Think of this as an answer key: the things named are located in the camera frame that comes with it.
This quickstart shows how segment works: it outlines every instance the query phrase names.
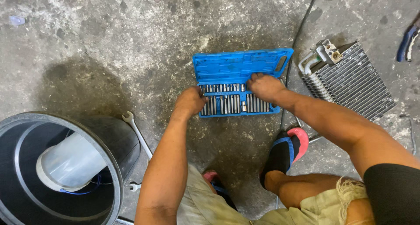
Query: tool case lid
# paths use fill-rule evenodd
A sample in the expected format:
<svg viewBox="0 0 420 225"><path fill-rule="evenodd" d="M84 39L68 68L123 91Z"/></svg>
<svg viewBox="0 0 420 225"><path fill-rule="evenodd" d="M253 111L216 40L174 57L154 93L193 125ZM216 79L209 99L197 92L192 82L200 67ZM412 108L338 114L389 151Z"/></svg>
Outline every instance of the tool case lid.
<svg viewBox="0 0 420 225"><path fill-rule="evenodd" d="M255 72L280 77L292 53L291 48L196 53L192 61L199 83L244 83Z"/></svg>

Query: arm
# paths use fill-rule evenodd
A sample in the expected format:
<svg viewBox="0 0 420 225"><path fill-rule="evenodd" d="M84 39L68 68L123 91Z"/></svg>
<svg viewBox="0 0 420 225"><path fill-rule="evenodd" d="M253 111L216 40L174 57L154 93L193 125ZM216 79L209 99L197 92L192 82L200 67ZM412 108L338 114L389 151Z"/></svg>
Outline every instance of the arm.
<svg viewBox="0 0 420 225"><path fill-rule="evenodd" d="M379 163L420 169L417 159L383 128L343 106L287 90L277 78L261 73L252 74L247 84L257 97L285 108L344 149L362 178Z"/></svg>
<svg viewBox="0 0 420 225"><path fill-rule="evenodd" d="M198 86L177 98L171 119L144 174L134 224L176 224L187 179L186 127L207 97Z"/></svg>

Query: black sleeve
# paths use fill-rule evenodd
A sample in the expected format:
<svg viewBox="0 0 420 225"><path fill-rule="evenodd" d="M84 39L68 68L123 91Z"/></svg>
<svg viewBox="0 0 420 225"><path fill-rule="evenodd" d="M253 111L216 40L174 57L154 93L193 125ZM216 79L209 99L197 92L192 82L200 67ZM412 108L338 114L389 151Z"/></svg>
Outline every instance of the black sleeve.
<svg viewBox="0 0 420 225"><path fill-rule="evenodd" d="M420 224L420 170L377 164L363 180L377 225Z"/></svg>

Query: pliers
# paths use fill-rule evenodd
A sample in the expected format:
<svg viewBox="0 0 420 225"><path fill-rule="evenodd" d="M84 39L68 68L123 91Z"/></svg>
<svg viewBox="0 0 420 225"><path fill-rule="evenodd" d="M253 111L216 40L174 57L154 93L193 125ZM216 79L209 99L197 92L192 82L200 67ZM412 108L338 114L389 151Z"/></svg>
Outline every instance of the pliers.
<svg viewBox="0 0 420 225"><path fill-rule="evenodd" d="M399 46L398 53L396 54L396 60L401 62L404 59L411 62L411 51L413 49L414 41L420 32L420 14L417 16L413 24L404 33L404 38Z"/></svg>

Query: blue wire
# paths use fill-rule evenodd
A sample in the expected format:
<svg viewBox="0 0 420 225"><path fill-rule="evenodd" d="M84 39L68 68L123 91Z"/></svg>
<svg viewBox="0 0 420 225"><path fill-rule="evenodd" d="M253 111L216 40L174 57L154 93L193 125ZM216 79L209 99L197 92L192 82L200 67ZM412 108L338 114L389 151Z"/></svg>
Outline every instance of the blue wire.
<svg viewBox="0 0 420 225"><path fill-rule="evenodd" d="M71 195L86 195L86 194L89 194L92 191L98 189L100 184L101 184L101 175L98 174L98 183L96 184L96 186L91 191L84 192L84 193L74 193L74 192L66 191L64 189L60 189L60 192L64 192L64 193L71 194Z"/></svg>

